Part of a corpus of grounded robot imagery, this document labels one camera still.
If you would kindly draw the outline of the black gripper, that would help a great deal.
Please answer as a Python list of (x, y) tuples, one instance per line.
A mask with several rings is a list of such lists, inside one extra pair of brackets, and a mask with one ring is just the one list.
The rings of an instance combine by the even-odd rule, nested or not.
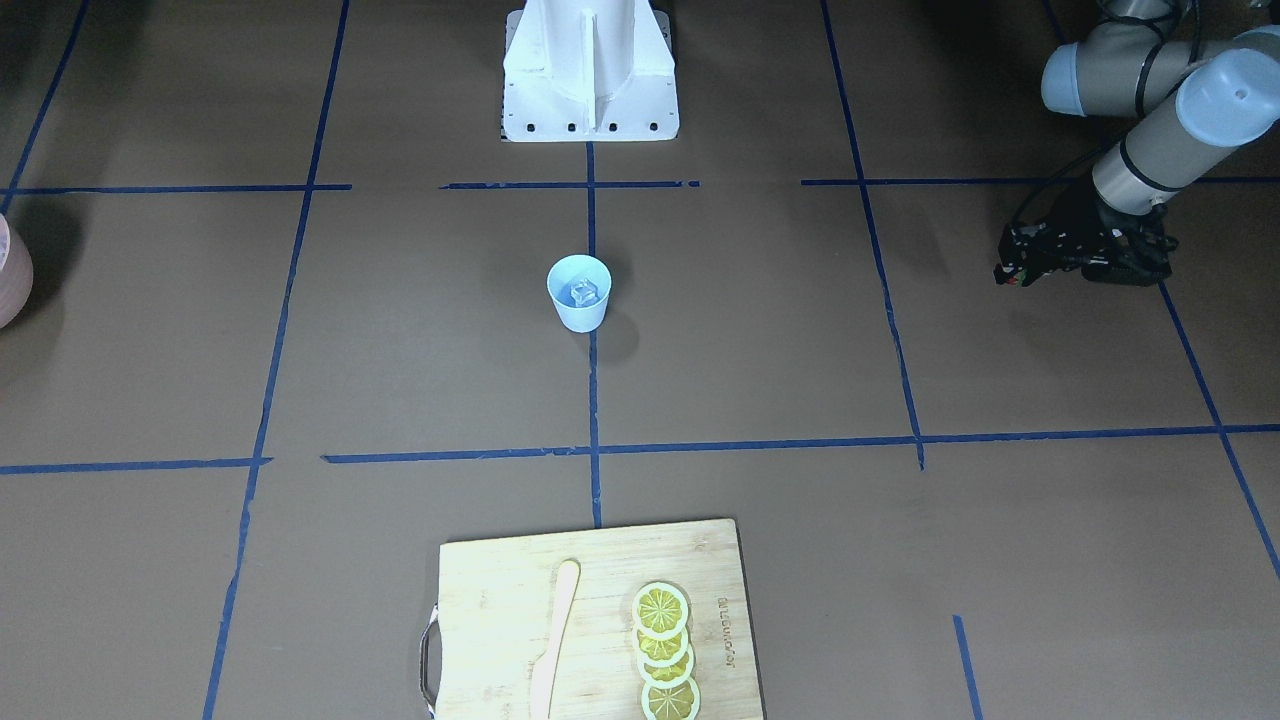
[(1062, 260), (1116, 263), (1125, 254), (1120, 234), (1140, 233), (1151, 214), (1119, 211), (1092, 182), (1075, 182), (1053, 200), (1042, 225), (1005, 225), (997, 245), (995, 283), (1023, 275), (1029, 287), (1059, 272)]

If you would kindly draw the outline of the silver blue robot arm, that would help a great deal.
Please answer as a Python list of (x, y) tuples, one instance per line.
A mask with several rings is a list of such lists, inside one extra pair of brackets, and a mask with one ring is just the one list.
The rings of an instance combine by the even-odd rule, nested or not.
[(1014, 217), (998, 241), (997, 284), (1057, 272), (1148, 287), (1166, 281), (1178, 241), (1164, 224), (1185, 188), (1267, 135), (1279, 115), (1279, 29), (1229, 41), (1175, 40), (1196, 1), (1102, 1), (1100, 22), (1044, 64), (1044, 106), (1062, 115), (1130, 118), (1036, 222)]

